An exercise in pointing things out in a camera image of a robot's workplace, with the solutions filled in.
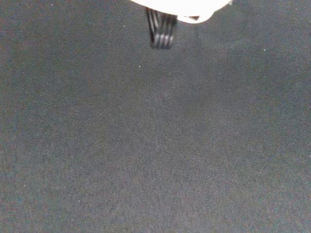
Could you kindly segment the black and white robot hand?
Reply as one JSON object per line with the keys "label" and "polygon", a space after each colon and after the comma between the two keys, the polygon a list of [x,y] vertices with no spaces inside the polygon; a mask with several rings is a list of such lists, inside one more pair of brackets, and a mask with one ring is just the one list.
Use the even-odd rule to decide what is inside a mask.
{"label": "black and white robot hand", "polygon": [[231,0],[132,0],[145,7],[148,18],[151,46],[155,49],[170,49],[173,45],[177,22],[198,24]]}

